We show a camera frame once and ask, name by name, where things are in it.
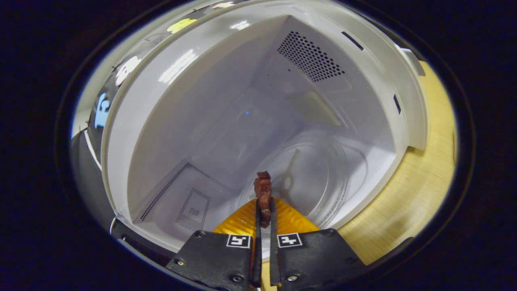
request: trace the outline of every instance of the food piece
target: food piece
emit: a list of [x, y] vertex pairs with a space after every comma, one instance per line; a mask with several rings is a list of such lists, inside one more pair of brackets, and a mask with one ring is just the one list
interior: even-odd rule
[[271, 176], [267, 171], [258, 172], [258, 178], [255, 179], [253, 185], [255, 186], [255, 195], [258, 201], [258, 207], [261, 209], [261, 226], [266, 228], [271, 221], [271, 210], [269, 209], [269, 202], [271, 200]]

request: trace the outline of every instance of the black background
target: black background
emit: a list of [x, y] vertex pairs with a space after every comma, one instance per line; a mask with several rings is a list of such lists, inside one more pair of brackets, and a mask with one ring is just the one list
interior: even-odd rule
[[[367, 289], [517, 289], [514, 2], [368, 1], [451, 66], [472, 108], [477, 153], [454, 219], [423, 251]], [[1, 219], [1, 289], [181, 289], [92, 221], [77, 220], [79, 210], [67, 202], [53, 162], [54, 121], [70, 76], [98, 43], [158, 3], [3, 3], [2, 193], [8, 201]]]

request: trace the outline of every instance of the colorful sticker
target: colorful sticker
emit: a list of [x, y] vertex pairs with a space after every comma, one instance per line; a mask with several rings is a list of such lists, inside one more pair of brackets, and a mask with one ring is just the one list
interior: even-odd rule
[[106, 93], [102, 93], [99, 96], [99, 100], [97, 102], [97, 112], [95, 113], [95, 128], [97, 128], [97, 126], [104, 127], [106, 124], [106, 118], [108, 118], [110, 101], [104, 100], [105, 97]]
[[175, 34], [178, 31], [180, 31], [183, 27], [189, 25], [192, 22], [195, 22], [196, 20], [197, 19], [185, 18], [185, 19], [180, 20], [180, 21], [174, 23], [173, 25], [171, 25], [169, 28], [167, 28], [167, 31], [172, 34]]

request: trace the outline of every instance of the wooden table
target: wooden table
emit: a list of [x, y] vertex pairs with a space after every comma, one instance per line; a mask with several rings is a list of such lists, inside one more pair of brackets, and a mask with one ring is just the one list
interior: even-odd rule
[[[408, 148], [397, 170], [377, 197], [339, 233], [365, 264], [379, 259], [404, 239], [418, 234], [444, 200], [454, 173], [455, 120], [445, 89], [425, 62], [420, 62], [430, 123], [425, 151]], [[262, 267], [263, 289], [269, 286], [269, 262]]]

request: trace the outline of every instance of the perforated grille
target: perforated grille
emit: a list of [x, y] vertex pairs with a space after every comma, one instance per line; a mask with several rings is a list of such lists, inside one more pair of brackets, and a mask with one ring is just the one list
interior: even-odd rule
[[[178, 217], [176, 218], [176, 223], [192, 231], [203, 229], [209, 205], [210, 197], [203, 194], [196, 188], [192, 188], [192, 190], [189, 193], [189, 196], [187, 197], [187, 200], [185, 200], [185, 203], [183, 203], [183, 207], [181, 208]], [[195, 208], [190, 207], [190, 210], [187, 212], [185, 210], [188, 206], [194, 206]], [[202, 209], [202, 217], [199, 217], [200, 211], [196, 208]]]
[[149, 213], [151, 212], [151, 210], [154, 208], [154, 206], [156, 206], [156, 203], [158, 203], [158, 201], [160, 200], [160, 198], [163, 196], [163, 194], [165, 194], [165, 192], [167, 191], [167, 189], [169, 189], [169, 187], [172, 185], [172, 183], [174, 183], [174, 181], [176, 181], [176, 179], [179, 177], [179, 175], [181, 175], [181, 172], [183, 172], [185, 169], [188, 169], [188, 168], [193, 168], [195, 169], [196, 171], [200, 172], [201, 174], [207, 176], [205, 173], [201, 172], [199, 169], [197, 169], [196, 167], [192, 166], [191, 164], [189, 163], [186, 163], [179, 171], [178, 173], [176, 173], [172, 179], [163, 187], [163, 189], [158, 193], [158, 195], [156, 195], [156, 197], [151, 201], [151, 203], [149, 204], [149, 206], [147, 206], [147, 208], [145, 209], [144, 213], [142, 213], [142, 215], [140, 216], [140, 220], [141, 221], [144, 221], [147, 216], [149, 215]]
[[345, 73], [326, 52], [298, 32], [290, 32], [277, 51], [309, 76], [313, 82]]

